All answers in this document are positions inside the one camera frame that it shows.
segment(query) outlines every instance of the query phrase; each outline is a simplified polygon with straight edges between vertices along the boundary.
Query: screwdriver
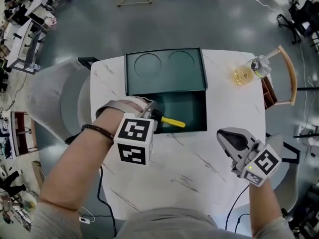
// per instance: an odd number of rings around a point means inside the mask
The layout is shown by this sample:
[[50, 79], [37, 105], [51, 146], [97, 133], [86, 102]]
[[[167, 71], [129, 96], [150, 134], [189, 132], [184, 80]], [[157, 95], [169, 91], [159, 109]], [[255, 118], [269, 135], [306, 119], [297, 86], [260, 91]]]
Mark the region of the screwdriver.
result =
[[156, 110], [156, 109], [154, 109], [152, 111], [151, 118], [153, 118], [153, 119], [155, 119], [157, 121], [164, 122], [164, 123], [167, 123], [167, 124], [170, 124], [170, 125], [175, 125], [175, 126], [178, 126], [178, 127], [185, 127], [186, 126], [186, 124], [184, 122], [164, 117], [163, 113], [160, 112], [159, 110]]

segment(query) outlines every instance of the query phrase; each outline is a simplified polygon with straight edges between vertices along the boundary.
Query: white marker cube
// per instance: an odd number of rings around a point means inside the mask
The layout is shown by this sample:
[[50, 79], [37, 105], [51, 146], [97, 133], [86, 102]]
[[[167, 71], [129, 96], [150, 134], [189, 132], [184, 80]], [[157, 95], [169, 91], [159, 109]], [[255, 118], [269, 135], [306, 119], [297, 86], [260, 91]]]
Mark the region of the white marker cube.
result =
[[260, 187], [267, 178], [274, 174], [281, 164], [281, 158], [268, 144], [244, 167], [242, 178]]
[[154, 120], [124, 114], [114, 137], [121, 161], [148, 165], [153, 147]]

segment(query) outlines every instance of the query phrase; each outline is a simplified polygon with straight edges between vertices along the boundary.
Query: marble tabletop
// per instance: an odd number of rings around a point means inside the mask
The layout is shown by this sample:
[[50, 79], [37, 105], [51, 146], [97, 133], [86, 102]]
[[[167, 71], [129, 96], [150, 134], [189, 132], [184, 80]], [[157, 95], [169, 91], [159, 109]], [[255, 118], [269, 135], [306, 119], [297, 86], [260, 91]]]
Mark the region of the marble tabletop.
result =
[[[203, 50], [208, 81], [206, 132], [157, 134], [149, 166], [118, 161], [111, 148], [103, 162], [103, 189], [116, 219], [154, 208], [180, 207], [207, 215], [227, 213], [247, 186], [231, 172], [232, 160], [216, 139], [224, 127], [249, 130], [265, 141], [261, 81], [236, 86], [233, 66], [254, 58], [251, 53]], [[109, 100], [125, 96], [124, 57], [96, 62], [91, 68], [91, 114]], [[236, 206], [249, 203], [246, 191]]]

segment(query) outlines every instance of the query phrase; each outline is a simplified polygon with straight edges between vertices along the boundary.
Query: green box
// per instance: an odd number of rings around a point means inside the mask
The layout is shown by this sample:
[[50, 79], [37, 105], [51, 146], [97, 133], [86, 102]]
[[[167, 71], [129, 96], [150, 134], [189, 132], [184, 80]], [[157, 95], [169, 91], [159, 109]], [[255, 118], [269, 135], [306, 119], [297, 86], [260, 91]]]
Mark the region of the green box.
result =
[[185, 128], [159, 123], [155, 133], [207, 131], [207, 79], [200, 49], [146, 51], [125, 55], [125, 91], [157, 101], [165, 117]]

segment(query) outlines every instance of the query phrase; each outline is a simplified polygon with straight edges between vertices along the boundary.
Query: black bracelet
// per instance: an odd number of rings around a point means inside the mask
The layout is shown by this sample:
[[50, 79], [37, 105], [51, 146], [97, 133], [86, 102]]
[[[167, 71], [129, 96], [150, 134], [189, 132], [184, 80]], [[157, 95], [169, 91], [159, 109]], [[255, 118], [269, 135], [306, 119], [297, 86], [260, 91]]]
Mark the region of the black bracelet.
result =
[[111, 133], [109, 133], [105, 129], [100, 128], [100, 127], [95, 126], [95, 125], [85, 124], [85, 125], [82, 126], [81, 131], [83, 132], [83, 130], [86, 129], [86, 128], [92, 129], [92, 130], [95, 130], [95, 131], [101, 133], [102, 135], [106, 136], [108, 139], [110, 139], [113, 142], [114, 137], [112, 136]]

